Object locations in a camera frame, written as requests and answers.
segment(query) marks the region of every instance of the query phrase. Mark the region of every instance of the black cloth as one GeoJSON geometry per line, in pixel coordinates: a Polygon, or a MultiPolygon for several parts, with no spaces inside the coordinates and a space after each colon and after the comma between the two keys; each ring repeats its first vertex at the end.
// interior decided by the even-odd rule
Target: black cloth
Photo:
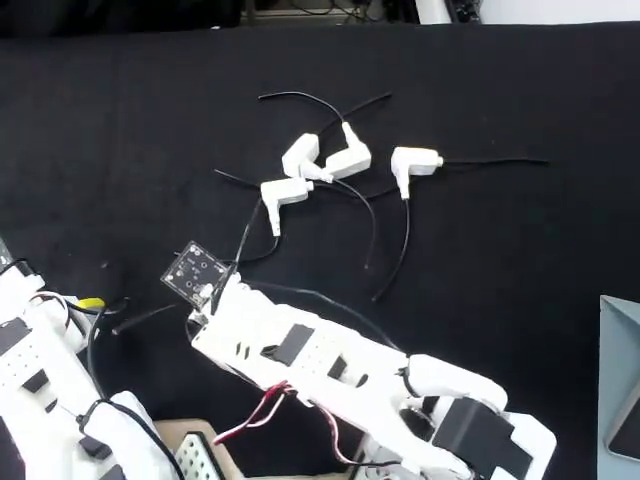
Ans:
{"type": "MultiPolygon", "coordinates": [[[[373,152],[349,179],[393,184],[396,145],[445,159],[536,157],[547,167],[448,172],[412,186],[406,263],[378,306],[369,298],[399,253],[399,197],[357,202],[314,192],[283,208],[283,245],[245,277],[315,288],[368,314],[408,352],[425,352],[504,386],[510,408],[558,436],[549,480],[596,477],[598,297],[640,299],[640,26],[371,27],[195,32],[0,44],[0,224],[16,256],[52,288],[176,300],[159,277],[191,239],[228,257],[280,156],[331,114],[394,96],[352,125],[373,152]]],[[[324,153],[342,148],[339,131],[324,153]]],[[[247,252],[270,245],[266,220],[247,252]]],[[[352,327],[352,318],[308,299],[352,327]]],[[[131,389],[156,419],[201,417],[222,430],[259,393],[193,351],[187,307],[97,343],[108,391],[131,389]]],[[[290,402],[265,429],[230,440],[248,475],[335,468],[321,416],[290,402]]]]}
{"type": "Polygon", "coordinates": [[[238,0],[0,0],[0,36],[229,27],[241,8],[238,0]]]}

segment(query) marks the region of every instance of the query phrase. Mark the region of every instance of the black cable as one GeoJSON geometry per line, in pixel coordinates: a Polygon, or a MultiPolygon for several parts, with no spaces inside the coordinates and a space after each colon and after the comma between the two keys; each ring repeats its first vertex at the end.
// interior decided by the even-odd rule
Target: black cable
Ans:
{"type": "Polygon", "coordinates": [[[256,288],[271,288],[273,290],[281,290],[284,292],[292,292],[292,293],[298,293],[298,294],[303,294],[303,295],[311,295],[313,297],[319,298],[320,300],[324,301],[325,303],[328,303],[329,305],[332,305],[336,308],[339,308],[341,310],[343,310],[344,312],[347,312],[348,314],[350,314],[351,316],[355,317],[357,320],[359,320],[363,325],[365,325],[367,328],[369,328],[370,330],[372,330],[373,332],[376,333],[376,335],[378,335],[378,337],[389,347],[394,348],[396,350],[400,350],[400,347],[398,347],[395,342],[393,340],[391,340],[391,338],[385,333],[384,330],[382,330],[382,328],[380,328],[378,325],[376,325],[374,322],[372,322],[371,320],[369,320],[367,317],[365,317],[363,314],[361,314],[360,312],[358,312],[357,310],[354,310],[351,307],[348,307],[334,299],[332,299],[331,297],[327,297],[326,295],[317,292],[315,290],[310,290],[307,288],[298,288],[298,287],[289,287],[286,285],[279,285],[277,283],[269,283],[269,282],[260,282],[260,281],[248,281],[245,282],[247,285],[251,286],[251,287],[256,287],[256,288]]]}
{"type": "Polygon", "coordinates": [[[240,239],[240,243],[238,244],[238,250],[236,251],[235,259],[233,260],[233,263],[236,264],[236,268],[238,268],[237,265],[240,262],[240,255],[242,255],[242,250],[244,250],[244,246],[246,245],[247,239],[249,238],[249,231],[251,230],[251,227],[256,221],[256,218],[258,216],[258,210],[260,210],[261,205],[262,205],[262,198],[259,198],[255,206],[253,207],[253,211],[251,212],[251,217],[249,217],[249,221],[244,227],[244,232],[242,232],[242,238],[240,239]]]}
{"type": "Polygon", "coordinates": [[[185,480],[184,473],[182,473],[182,469],[180,468],[180,465],[178,465],[178,461],[176,460],[176,457],[173,455],[171,450],[169,450],[169,447],[167,447],[164,444],[164,442],[160,439],[158,434],[153,431],[153,429],[147,424],[147,422],[144,421],[142,417],[140,417],[140,415],[138,415],[136,412],[134,412],[130,408],[125,407],[124,405],[120,405],[119,403],[112,402],[111,400],[108,400],[105,398],[101,398],[97,402],[94,402],[94,404],[91,405],[91,407],[89,408],[86,414],[76,417],[76,421],[78,421],[78,423],[80,424],[80,432],[84,434],[84,427],[89,423],[89,420],[91,419],[91,415],[93,415],[93,412],[95,411],[97,406],[100,405],[101,403],[105,403],[111,406],[115,410],[119,411],[120,413],[123,413],[124,415],[129,417],[131,420],[136,422],[138,426],[144,431],[144,433],[151,439],[151,441],[160,449],[160,451],[164,454],[164,456],[167,457],[167,460],[169,460],[171,467],[175,470],[178,476],[178,479],[185,480]]]}
{"type": "MultiPolygon", "coordinates": [[[[67,300],[66,302],[67,302],[67,306],[71,310],[75,310],[76,312],[84,313],[85,315],[97,315],[100,312],[100,309],[92,310],[90,308],[83,308],[80,305],[76,305],[75,303],[70,302],[69,300],[67,300]]],[[[117,315],[118,313],[122,313],[122,311],[125,308],[126,308],[126,305],[123,305],[122,307],[120,307],[117,310],[107,310],[103,315],[105,315],[105,316],[117,315]]]]}
{"type": "MultiPolygon", "coordinates": [[[[551,162],[549,160],[545,160],[541,158],[527,158],[527,157],[521,157],[521,158],[505,157],[505,158],[495,158],[495,159],[489,159],[489,160],[463,160],[463,159],[455,160],[454,159],[454,160],[446,160],[444,162],[443,168],[446,171],[451,171],[451,172],[468,172],[469,170],[474,170],[479,167],[484,167],[488,165],[500,165],[505,163],[529,163],[532,165],[549,165],[551,162]],[[465,166],[466,168],[457,169],[455,168],[456,165],[465,166]]],[[[409,184],[411,185],[415,182],[420,181],[421,179],[426,179],[428,177],[429,176],[411,177],[409,179],[409,184]]],[[[380,190],[378,192],[369,193],[365,195],[365,197],[367,198],[367,200],[377,200],[380,197],[387,196],[390,193],[394,193],[397,191],[398,191],[398,186],[393,185],[383,190],[380,190]]]]}
{"type": "Polygon", "coordinates": [[[405,220],[406,223],[405,223],[405,230],[404,230],[404,242],[402,244],[402,250],[400,251],[400,256],[398,257],[398,261],[396,262],[396,266],[393,267],[393,270],[391,271],[391,274],[389,275],[387,280],[384,282],[382,287],[378,290],[378,292],[371,299],[371,301],[373,301],[373,302],[377,302],[378,300],[380,300],[380,298],[382,298],[382,296],[389,290],[389,287],[391,287],[391,285],[393,284],[394,280],[398,276],[398,272],[400,271],[400,267],[402,267],[402,263],[404,262],[404,257],[407,254],[407,247],[409,245],[409,232],[411,232],[411,213],[410,213],[411,209],[409,208],[409,200],[408,199],[403,200],[402,203],[404,203],[404,209],[405,209],[405,213],[406,213],[406,220],[405,220]]]}
{"type": "MultiPolygon", "coordinates": [[[[118,311],[122,311],[124,308],[126,308],[126,305],[129,305],[129,298],[125,297],[121,300],[121,302],[125,304],[125,307],[121,307],[121,309],[118,309],[118,311]]],[[[102,307],[100,311],[98,311],[98,314],[93,320],[93,325],[91,325],[91,329],[89,330],[89,335],[87,337],[87,372],[89,372],[89,376],[93,380],[93,384],[95,385],[98,396],[100,398],[106,398],[106,395],[104,389],[102,388],[102,385],[100,384],[100,381],[98,380],[98,377],[96,376],[94,343],[98,329],[101,327],[103,321],[107,318],[105,317],[105,313],[108,309],[109,305],[107,304],[102,307]]]]}
{"type": "Polygon", "coordinates": [[[353,13],[353,11],[350,12],[350,11],[346,10],[344,7],[341,7],[340,5],[338,5],[338,2],[336,0],[333,0],[331,2],[331,4],[333,5],[333,8],[337,8],[342,13],[344,13],[347,17],[355,18],[356,20],[358,20],[360,22],[364,22],[366,20],[365,17],[361,17],[360,15],[357,15],[357,14],[353,13]]]}
{"type": "Polygon", "coordinates": [[[367,249],[367,256],[364,263],[365,270],[368,270],[370,266],[371,258],[373,257],[373,249],[375,248],[375,245],[376,245],[376,236],[378,233],[378,222],[376,220],[376,212],[373,211],[371,204],[367,201],[364,195],[362,195],[357,189],[355,189],[348,183],[343,182],[342,180],[334,179],[333,181],[337,185],[340,185],[341,187],[346,188],[355,196],[357,196],[360,199],[360,201],[364,204],[364,206],[367,208],[367,210],[369,210],[369,216],[371,217],[371,239],[369,240],[369,248],[367,249]]]}
{"type": "Polygon", "coordinates": [[[177,307],[177,306],[178,306],[177,303],[172,303],[170,305],[165,305],[164,307],[156,308],[155,310],[150,310],[150,311],[142,313],[140,315],[136,315],[135,317],[131,317],[128,320],[125,320],[124,322],[122,322],[117,327],[112,328],[111,329],[111,334],[112,335],[120,335],[125,330],[129,330],[130,328],[135,327],[139,323],[142,323],[145,320],[147,320],[147,319],[149,319],[151,317],[154,317],[159,313],[162,313],[162,312],[164,312],[166,310],[170,310],[170,309],[172,309],[174,307],[177,307]]]}
{"type": "Polygon", "coordinates": [[[318,98],[318,97],[316,97],[314,95],[311,95],[309,93],[298,92],[296,90],[291,90],[291,91],[286,91],[286,92],[266,93],[264,95],[260,95],[258,97],[258,100],[269,100],[271,98],[286,97],[286,96],[298,96],[298,97],[308,98],[309,100],[313,100],[314,102],[319,103],[320,105],[324,105],[329,110],[331,110],[333,113],[335,113],[336,117],[338,117],[338,119],[340,120],[340,123],[344,123],[345,122],[344,117],[342,116],[342,114],[340,113],[340,111],[336,107],[331,105],[329,102],[326,102],[326,101],[322,100],[321,98],[318,98]]]}
{"type": "MultiPolygon", "coordinates": [[[[249,258],[241,258],[240,259],[240,265],[246,265],[248,263],[256,263],[259,262],[260,260],[264,260],[265,258],[270,257],[271,255],[273,255],[274,253],[276,253],[276,251],[278,250],[278,248],[280,248],[280,238],[281,237],[273,237],[273,244],[271,245],[271,248],[269,248],[269,250],[267,250],[264,253],[261,253],[259,255],[256,255],[255,257],[249,257],[249,258]]],[[[232,263],[233,260],[221,260],[222,263],[232,263]]]]}
{"type": "Polygon", "coordinates": [[[213,169],[213,173],[224,177],[227,180],[231,180],[232,182],[240,185],[241,187],[252,188],[254,190],[260,190],[260,184],[256,182],[252,182],[250,180],[246,180],[244,178],[240,178],[236,175],[232,175],[231,173],[223,172],[222,170],[218,170],[217,168],[213,169]]]}
{"type": "Polygon", "coordinates": [[[113,408],[115,408],[121,413],[124,413],[129,418],[131,418],[134,422],[136,422],[140,426],[140,428],[144,430],[144,433],[146,433],[147,436],[153,441],[153,443],[155,443],[156,446],[162,451],[164,456],[167,457],[167,460],[169,460],[169,463],[171,463],[171,466],[176,471],[178,478],[180,480],[185,480],[184,474],[182,473],[182,469],[180,468],[180,465],[178,465],[178,461],[176,460],[176,457],[173,455],[171,450],[169,450],[169,447],[167,447],[164,444],[164,442],[160,439],[160,437],[151,429],[151,427],[147,424],[147,422],[145,422],[136,412],[125,407],[124,405],[120,405],[114,402],[109,402],[109,404],[113,408]]]}
{"type": "Polygon", "coordinates": [[[531,163],[533,165],[549,165],[551,162],[544,158],[529,158],[529,157],[503,157],[503,158],[490,158],[487,160],[472,160],[472,159],[450,159],[444,162],[443,167],[454,167],[455,165],[497,165],[502,163],[531,163]]]}
{"type": "Polygon", "coordinates": [[[20,264],[26,265],[27,267],[29,267],[30,270],[33,270],[31,268],[31,265],[29,265],[29,261],[26,258],[16,258],[12,262],[2,267],[2,270],[0,270],[0,275],[3,275],[5,272],[9,271],[10,268],[13,268],[16,265],[20,265],[20,264]]]}
{"type": "MultiPolygon", "coordinates": [[[[356,105],[355,107],[353,107],[351,110],[348,110],[346,113],[343,113],[342,116],[343,117],[350,117],[354,114],[356,114],[357,112],[359,112],[360,110],[365,109],[366,107],[373,105],[374,103],[378,103],[382,100],[386,100],[388,98],[391,98],[393,94],[391,92],[386,92],[383,93],[382,95],[378,95],[377,97],[373,97],[370,98],[369,100],[366,100],[358,105],[356,105]]],[[[337,118],[334,118],[333,120],[331,120],[330,122],[328,122],[324,127],[322,127],[320,129],[320,131],[318,132],[318,136],[321,137],[322,135],[324,135],[324,133],[326,133],[327,130],[329,130],[329,128],[331,128],[333,125],[336,124],[336,122],[338,122],[337,118]]]]}
{"type": "Polygon", "coordinates": [[[314,12],[312,10],[307,10],[306,8],[302,8],[298,5],[296,5],[293,0],[289,0],[289,5],[291,5],[293,8],[295,8],[296,10],[300,10],[301,12],[304,12],[308,15],[329,15],[331,12],[333,12],[333,5],[331,5],[329,7],[328,10],[324,11],[324,12],[314,12]]]}
{"type": "Polygon", "coordinates": [[[238,249],[236,251],[236,256],[231,262],[231,264],[227,267],[227,270],[218,280],[216,286],[213,289],[213,293],[211,294],[211,301],[209,302],[211,305],[210,313],[214,314],[218,308],[218,304],[220,303],[220,298],[222,297],[222,292],[224,291],[227,283],[229,283],[229,279],[233,276],[234,273],[238,271],[238,264],[240,262],[240,255],[242,255],[242,250],[244,249],[245,244],[247,243],[247,238],[249,238],[249,231],[251,227],[256,221],[258,217],[258,210],[260,209],[260,205],[262,205],[262,198],[258,198],[255,207],[253,207],[253,211],[251,212],[251,217],[249,221],[244,227],[244,232],[242,233],[242,238],[240,239],[240,243],[238,244],[238,249]]]}

